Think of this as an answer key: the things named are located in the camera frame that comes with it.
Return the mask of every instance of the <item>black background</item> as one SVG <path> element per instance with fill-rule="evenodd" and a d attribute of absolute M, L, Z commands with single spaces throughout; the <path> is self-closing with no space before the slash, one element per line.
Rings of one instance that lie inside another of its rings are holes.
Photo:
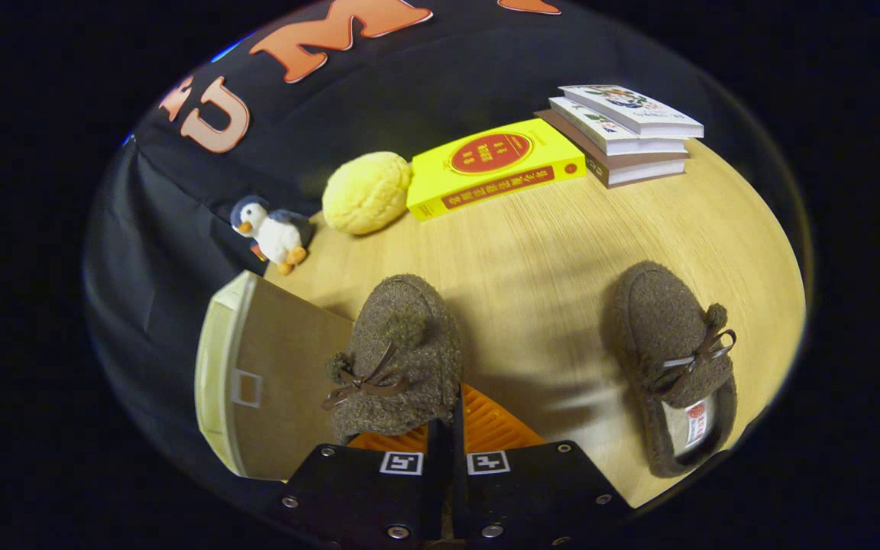
<path fill-rule="evenodd" d="M 134 121 L 185 70 L 302 2 L 29 4 L 0 5 L 0 547 L 293 547 L 128 420 L 83 327 L 79 256 L 95 185 Z M 600 547 L 880 547 L 880 2 L 600 9 L 758 115 L 820 255 L 817 317 L 775 411 Z"/>

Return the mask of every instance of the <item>orange letter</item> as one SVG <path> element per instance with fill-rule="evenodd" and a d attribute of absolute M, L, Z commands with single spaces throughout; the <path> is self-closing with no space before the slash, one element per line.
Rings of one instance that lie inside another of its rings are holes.
<path fill-rule="evenodd" d="M 230 115 L 230 125 L 222 131 L 217 130 L 199 118 L 199 108 L 193 108 L 182 123 L 182 136 L 191 137 L 213 153 L 226 153 L 244 138 L 251 123 L 251 112 L 247 109 L 247 104 L 223 87 L 222 76 L 213 80 L 202 94 L 202 103 L 210 101 Z"/>
<path fill-rule="evenodd" d="M 535 14 L 559 15 L 562 13 L 555 6 L 549 6 L 542 0 L 498 0 L 498 5 L 509 10 L 531 11 Z"/>
<path fill-rule="evenodd" d="M 345 51 L 352 47 L 352 20 L 362 21 L 362 35 L 378 38 L 433 17 L 433 11 L 414 8 L 402 0 L 335 0 L 321 21 L 293 22 L 257 42 L 251 53 L 267 52 L 287 68 L 285 83 L 314 73 L 325 65 L 327 53 L 309 53 L 303 46 Z"/>
<path fill-rule="evenodd" d="M 165 111 L 168 111 L 168 122 L 174 121 L 175 116 L 179 114 L 179 109 L 182 108 L 182 104 L 189 98 L 189 94 L 192 93 L 192 88 L 189 88 L 189 85 L 192 83 L 193 78 L 191 76 L 186 78 L 179 84 L 178 88 L 168 92 L 165 99 L 161 100 L 161 103 L 158 104 L 158 108 L 164 108 Z"/>

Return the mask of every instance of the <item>yellow book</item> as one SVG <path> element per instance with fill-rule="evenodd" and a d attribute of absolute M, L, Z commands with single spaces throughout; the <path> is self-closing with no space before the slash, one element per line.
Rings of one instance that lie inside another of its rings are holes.
<path fill-rule="evenodd" d="M 586 157 L 540 118 L 500 126 L 412 158 L 406 208 L 416 219 L 586 175 Z"/>

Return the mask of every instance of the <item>red circle label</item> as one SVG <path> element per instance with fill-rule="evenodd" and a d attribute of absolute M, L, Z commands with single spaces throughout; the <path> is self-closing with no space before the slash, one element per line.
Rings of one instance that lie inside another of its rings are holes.
<path fill-rule="evenodd" d="M 487 134 L 455 150 L 450 164 L 454 170 L 468 174 L 491 172 L 510 167 L 531 150 L 532 142 L 521 134 Z"/>

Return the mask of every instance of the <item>yellow fuzzy ball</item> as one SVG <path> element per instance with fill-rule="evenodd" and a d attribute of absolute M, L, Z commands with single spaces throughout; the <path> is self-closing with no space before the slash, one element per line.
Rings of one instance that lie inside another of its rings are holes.
<path fill-rule="evenodd" d="M 412 171 L 399 154 L 382 150 L 342 164 L 322 196 L 332 229 L 362 235 L 381 229 L 406 211 Z"/>

